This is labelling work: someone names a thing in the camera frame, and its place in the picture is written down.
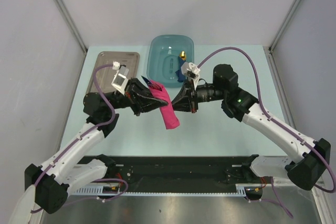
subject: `white wall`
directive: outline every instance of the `white wall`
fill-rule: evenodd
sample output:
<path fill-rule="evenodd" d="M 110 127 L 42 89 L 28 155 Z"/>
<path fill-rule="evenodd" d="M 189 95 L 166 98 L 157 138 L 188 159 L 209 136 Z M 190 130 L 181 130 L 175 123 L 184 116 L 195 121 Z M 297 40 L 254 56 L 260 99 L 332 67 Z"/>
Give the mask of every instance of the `white wall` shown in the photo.
<path fill-rule="evenodd" d="M 0 222 L 59 143 L 83 54 L 53 0 L 0 0 Z"/>
<path fill-rule="evenodd" d="M 196 44 L 269 46 L 293 0 L 64 0 L 89 45 L 148 45 L 161 34 Z"/>
<path fill-rule="evenodd" d="M 336 0 L 303 0 L 274 57 L 298 130 L 331 143 L 336 172 Z"/>

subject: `blue plastic tray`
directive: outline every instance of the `blue plastic tray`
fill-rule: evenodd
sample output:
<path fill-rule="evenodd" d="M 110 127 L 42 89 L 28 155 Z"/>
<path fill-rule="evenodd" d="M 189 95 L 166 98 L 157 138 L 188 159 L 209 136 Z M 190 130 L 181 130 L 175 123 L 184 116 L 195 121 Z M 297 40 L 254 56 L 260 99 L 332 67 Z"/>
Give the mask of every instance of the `blue plastic tray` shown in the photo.
<path fill-rule="evenodd" d="M 178 88 L 176 71 L 179 70 L 179 55 L 186 53 L 186 61 L 194 62 L 194 42 L 183 35 L 160 35 L 153 39 L 149 50 L 147 77 L 162 83 L 166 88 Z"/>

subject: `pink sock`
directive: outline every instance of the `pink sock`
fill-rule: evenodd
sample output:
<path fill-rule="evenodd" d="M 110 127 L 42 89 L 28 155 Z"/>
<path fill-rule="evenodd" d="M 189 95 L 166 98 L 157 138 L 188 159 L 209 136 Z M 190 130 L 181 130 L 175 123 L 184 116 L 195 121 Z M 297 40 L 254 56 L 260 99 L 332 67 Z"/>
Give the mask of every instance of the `pink sock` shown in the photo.
<path fill-rule="evenodd" d="M 179 127 L 179 125 L 180 125 L 179 119 L 176 117 L 176 115 L 174 113 L 172 102 L 170 100 L 170 97 L 169 97 L 166 89 L 164 88 L 164 86 L 161 83 L 159 83 L 157 81 L 152 81 L 151 80 L 151 82 L 153 84 L 159 85 L 160 88 L 162 89 L 162 91 L 160 91 L 160 90 L 157 90 L 157 89 L 149 88 L 152 95 L 155 98 L 159 98 L 161 100 L 164 100 L 164 101 L 168 102 L 167 106 L 160 107 L 160 111 L 161 111 L 161 114 L 162 114 L 162 117 L 163 117 L 164 124 L 166 125 L 166 129 L 171 130 L 171 129 L 174 129 L 176 127 Z"/>

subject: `stainless steel tray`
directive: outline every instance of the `stainless steel tray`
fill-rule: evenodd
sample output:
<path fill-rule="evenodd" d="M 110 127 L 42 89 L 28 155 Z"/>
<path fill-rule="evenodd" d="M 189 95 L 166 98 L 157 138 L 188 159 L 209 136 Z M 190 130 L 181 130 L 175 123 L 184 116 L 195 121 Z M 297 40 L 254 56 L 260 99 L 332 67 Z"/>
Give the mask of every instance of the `stainless steel tray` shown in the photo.
<path fill-rule="evenodd" d="M 96 64 L 94 69 L 105 65 L 112 64 L 114 61 L 118 61 L 120 65 L 125 65 L 130 71 L 128 72 L 127 78 L 133 78 L 137 75 L 138 64 L 140 55 L 137 52 L 109 52 L 104 51 L 98 54 Z M 104 93 L 113 92 L 116 89 L 111 85 L 116 70 L 112 68 L 105 68 L 97 73 L 97 80 L 100 88 Z M 86 90 L 86 93 L 97 92 L 96 86 L 93 84 L 93 75 Z"/>

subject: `metal floor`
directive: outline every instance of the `metal floor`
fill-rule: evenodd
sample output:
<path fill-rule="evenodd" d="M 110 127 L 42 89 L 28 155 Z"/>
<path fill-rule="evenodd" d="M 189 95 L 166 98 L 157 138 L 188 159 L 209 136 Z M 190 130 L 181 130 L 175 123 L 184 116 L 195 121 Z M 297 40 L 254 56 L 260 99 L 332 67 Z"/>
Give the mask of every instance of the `metal floor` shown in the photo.
<path fill-rule="evenodd" d="M 44 224 L 319 224 L 313 195 L 297 187 L 277 188 L 285 206 L 292 212 L 290 219 L 282 208 L 268 202 L 248 203 L 243 198 L 211 196 L 124 196 L 105 204 L 84 200 L 63 207 L 55 214 L 44 214 Z M 72 196 L 69 200 L 79 199 Z M 263 198 L 275 199 L 270 186 Z"/>

